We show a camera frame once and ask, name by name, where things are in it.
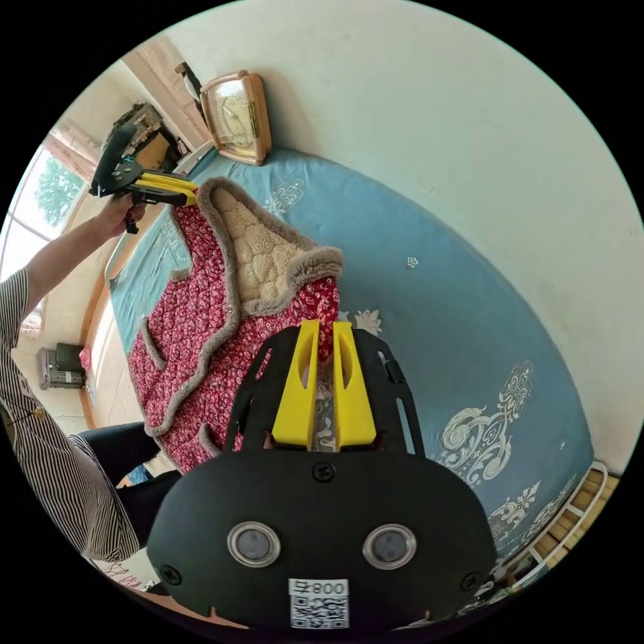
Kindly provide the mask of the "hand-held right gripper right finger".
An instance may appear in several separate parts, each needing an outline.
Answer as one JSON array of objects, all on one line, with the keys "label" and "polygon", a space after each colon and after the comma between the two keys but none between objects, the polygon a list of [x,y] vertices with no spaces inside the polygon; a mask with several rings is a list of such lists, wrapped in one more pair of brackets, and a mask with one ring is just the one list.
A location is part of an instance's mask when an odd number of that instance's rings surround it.
[{"label": "hand-held right gripper right finger", "polygon": [[333,324],[333,412],[338,450],[361,449],[373,444],[376,426],[354,329],[345,321]]}]

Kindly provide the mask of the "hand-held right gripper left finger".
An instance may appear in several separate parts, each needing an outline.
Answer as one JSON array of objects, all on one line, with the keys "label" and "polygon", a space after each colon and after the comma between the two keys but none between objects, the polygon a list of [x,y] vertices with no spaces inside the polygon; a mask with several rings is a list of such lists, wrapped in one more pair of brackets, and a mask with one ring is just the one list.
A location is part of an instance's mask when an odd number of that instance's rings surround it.
[{"label": "hand-held right gripper left finger", "polygon": [[292,356],[272,428],[280,446],[310,449],[315,426],[319,321],[304,320],[295,329]]}]

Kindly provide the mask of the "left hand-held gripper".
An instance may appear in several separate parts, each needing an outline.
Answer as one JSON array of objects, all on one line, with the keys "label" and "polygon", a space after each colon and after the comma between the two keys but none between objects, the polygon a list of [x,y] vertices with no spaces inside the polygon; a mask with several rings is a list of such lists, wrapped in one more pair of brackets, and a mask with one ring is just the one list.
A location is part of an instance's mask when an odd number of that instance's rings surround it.
[{"label": "left hand-held gripper", "polygon": [[173,207],[195,205],[197,196],[191,191],[196,191],[198,186],[186,176],[148,170],[126,155],[136,130],[133,124],[113,130],[101,148],[89,194],[97,198],[130,194],[134,203],[162,203]]}]

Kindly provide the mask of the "person's left hand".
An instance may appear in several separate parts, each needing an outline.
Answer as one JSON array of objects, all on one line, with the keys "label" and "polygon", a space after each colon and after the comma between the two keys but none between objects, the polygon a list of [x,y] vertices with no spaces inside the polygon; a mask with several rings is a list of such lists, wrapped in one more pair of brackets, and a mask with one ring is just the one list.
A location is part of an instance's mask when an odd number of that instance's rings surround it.
[{"label": "person's left hand", "polygon": [[99,214],[94,218],[98,238],[105,242],[127,230],[128,223],[135,224],[142,219],[146,210],[144,203],[134,203],[132,195],[108,198]]}]

